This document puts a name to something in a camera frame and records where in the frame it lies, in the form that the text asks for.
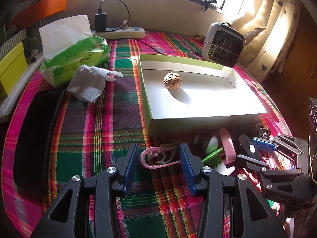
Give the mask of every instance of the yellow box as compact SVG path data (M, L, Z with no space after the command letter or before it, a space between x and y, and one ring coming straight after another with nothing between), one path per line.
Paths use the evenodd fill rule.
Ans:
M20 42L0 61L0 99L8 96L16 81L28 67Z

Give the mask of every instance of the air cooler grille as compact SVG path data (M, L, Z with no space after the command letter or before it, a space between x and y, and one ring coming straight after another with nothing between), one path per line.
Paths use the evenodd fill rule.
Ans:
M211 43L208 57L214 62L234 67L243 46L244 43L241 39L235 37L229 32L217 30Z

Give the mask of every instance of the blue gripper pad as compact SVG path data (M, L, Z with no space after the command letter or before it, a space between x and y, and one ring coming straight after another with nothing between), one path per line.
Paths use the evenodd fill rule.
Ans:
M187 143L182 143L180 145L180 163L182 165L188 190L193 196L199 196L197 193L197 184L201 182L200 168L203 167L203 163L199 166L196 164L194 156L191 154Z
M124 161L119 169L118 182L123 185L123 195L126 196L132 186L134 173L138 164L138 146L136 143L130 145Z
M265 140L265 139L253 137L252 142L253 142L254 146L259 150L263 150L263 151L267 151L267 152L277 150L277 146L275 146L275 144L270 140Z

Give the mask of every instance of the crumpled tissue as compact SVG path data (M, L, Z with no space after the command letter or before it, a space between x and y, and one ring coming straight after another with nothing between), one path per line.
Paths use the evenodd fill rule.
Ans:
M115 81L115 78L109 76L108 73L123 78L121 72L109 71L94 66L89 67L84 64L76 71L69 83L67 92L83 102L95 103L105 89L105 81Z

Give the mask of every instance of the black cable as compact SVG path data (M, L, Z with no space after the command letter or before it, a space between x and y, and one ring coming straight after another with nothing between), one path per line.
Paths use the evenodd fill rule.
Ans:
M104 1L105 1L105 0L102 0L101 3L100 3L100 5L99 5L98 14L102 13L101 4L102 4ZM127 10L127 12L128 12L128 15L129 15L128 21L127 21L127 23L126 23L125 25L123 25L123 26L120 27L120 28L117 28L117 29L114 29L114 30L107 30L107 31L103 31L103 32L113 32L113 31L117 31L117 30L119 30L119 29L123 29L123 28L124 28L126 25L128 25L129 22L130 22L130 12L129 12L128 7L126 6L126 4L125 4L123 1L121 1L121 0L118 0L118 1L122 2L123 5L126 7L126 10Z
M156 50L154 47L151 47L150 45L148 45L147 43L137 39L137 38L117 38L117 39L110 39L110 40L107 40L107 43L110 43L112 41L116 41L116 40L122 40L122 39L132 39L132 40L136 40L136 41L139 41L141 42L142 44L145 44L146 46L150 47L151 49L153 49L155 52L159 53L160 55L164 55L163 53L161 53L160 51Z
M310 206L311 206L311 204L312 204L313 199L314 199L314 196L312 195L312 198L311 198L310 201L309 201L309 206L308 206L307 211L306 211L306 214L305 214L305 218L304 218L304 221L303 221L303 224L302 224L302 228L304 227L304 224L305 224L305 222L306 222L306 219L307 219L307 216L308 216L308 212L309 212L309 208L310 208Z
M230 24L230 23L228 23L228 22L225 22L224 24L228 24L228 26L229 26L229 27L231 27L231 24Z

